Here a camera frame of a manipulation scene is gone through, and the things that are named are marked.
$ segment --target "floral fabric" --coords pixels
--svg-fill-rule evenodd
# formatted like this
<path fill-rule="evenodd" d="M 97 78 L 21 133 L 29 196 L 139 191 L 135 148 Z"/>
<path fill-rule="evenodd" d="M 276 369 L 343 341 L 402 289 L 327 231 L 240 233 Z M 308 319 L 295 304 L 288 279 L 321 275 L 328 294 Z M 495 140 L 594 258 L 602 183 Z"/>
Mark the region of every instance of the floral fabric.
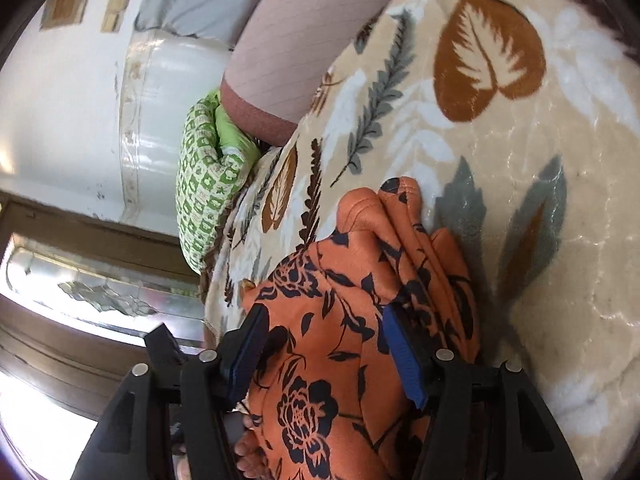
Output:
<path fill-rule="evenodd" d="M 640 56 L 602 0 L 392 0 L 265 155 L 225 227 L 206 323 L 331 235 L 350 190 L 414 178 L 468 265 L 482 356 L 519 358 L 585 480 L 640 432 Z"/>
<path fill-rule="evenodd" d="M 403 478 L 426 421 L 414 413 L 382 330 L 398 303 L 433 346 L 473 362 L 478 316 L 462 254 L 420 223 L 415 180 L 340 201 L 334 232 L 285 258 L 242 306 L 269 310 L 269 351 L 249 406 L 271 472 L 293 478 Z"/>

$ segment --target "bright window light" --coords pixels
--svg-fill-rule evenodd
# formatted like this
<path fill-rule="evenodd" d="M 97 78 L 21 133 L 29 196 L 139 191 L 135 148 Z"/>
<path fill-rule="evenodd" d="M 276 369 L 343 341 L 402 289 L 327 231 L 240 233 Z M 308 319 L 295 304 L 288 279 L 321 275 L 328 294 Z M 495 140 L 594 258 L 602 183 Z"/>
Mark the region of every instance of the bright window light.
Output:
<path fill-rule="evenodd" d="M 0 418 L 23 460 L 47 480 L 69 480 L 96 422 L 0 374 Z"/>
<path fill-rule="evenodd" d="M 13 235 L 0 258 L 0 294 L 77 330 L 143 346 L 165 323 L 178 342 L 197 352 L 204 306 L 191 283 L 143 274 L 65 253 Z"/>

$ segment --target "blanket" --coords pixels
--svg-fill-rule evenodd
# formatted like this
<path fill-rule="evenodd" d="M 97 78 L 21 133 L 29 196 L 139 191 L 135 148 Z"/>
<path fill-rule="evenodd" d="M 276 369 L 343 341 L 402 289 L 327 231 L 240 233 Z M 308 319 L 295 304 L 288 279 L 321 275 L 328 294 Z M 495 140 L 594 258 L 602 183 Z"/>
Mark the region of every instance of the blanket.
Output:
<path fill-rule="evenodd" d="M 584 479 L 608 478 L 640 428 L 639 60 L 602 0 L 392 0 L 227 222 L 212 336 L 347 192 L 410 176 L 463 251 L 484 361 L 520 359 Z"/>

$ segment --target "pillow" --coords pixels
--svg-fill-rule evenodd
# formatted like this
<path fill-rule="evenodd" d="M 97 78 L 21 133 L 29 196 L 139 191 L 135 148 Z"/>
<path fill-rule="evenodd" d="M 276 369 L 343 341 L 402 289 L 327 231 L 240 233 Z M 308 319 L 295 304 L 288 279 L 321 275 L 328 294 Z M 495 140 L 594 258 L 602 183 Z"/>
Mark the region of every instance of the pillow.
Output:
<path fill-rule="evenodd" d="M 389 0 L 261 0 L 226 68 L 222 104 L 247 134 L 283 146 L 322 76 Z"/>
<path fill-rule="evenodd" d="M 182 136 L 175 206 L 180 245 L 196 273 L 252 166 L 258 147 L 229 119 L 215 91 L 190 110 Z"/>

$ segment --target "black rose print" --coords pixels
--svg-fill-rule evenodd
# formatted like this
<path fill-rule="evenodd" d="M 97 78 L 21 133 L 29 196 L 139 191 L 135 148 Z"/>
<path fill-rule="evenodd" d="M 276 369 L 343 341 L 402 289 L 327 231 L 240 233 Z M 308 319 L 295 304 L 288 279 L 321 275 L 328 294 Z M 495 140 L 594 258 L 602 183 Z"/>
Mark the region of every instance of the black rose print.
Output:
<path fill-rule="evenodd" d="M 278 403 L 282 441 L 294 463 L 306 466 L 313 478 L 330 478 L 330 451 L 326 438 L 331 432 L 338 403 L 331 396 L 331 384 L 315 381 L 307 386 L 297 376 L 288 390 L 283 388 Z"/>
<path fill-rule="evenodd" d="M 301 250 L 282 260 L 273 271 L 272 279 L 286 298 L 299 298 L 302 294 L 308 298 L 321 298 L 318 279 L 313 275 L 315 270 L 316 266 Z"/>

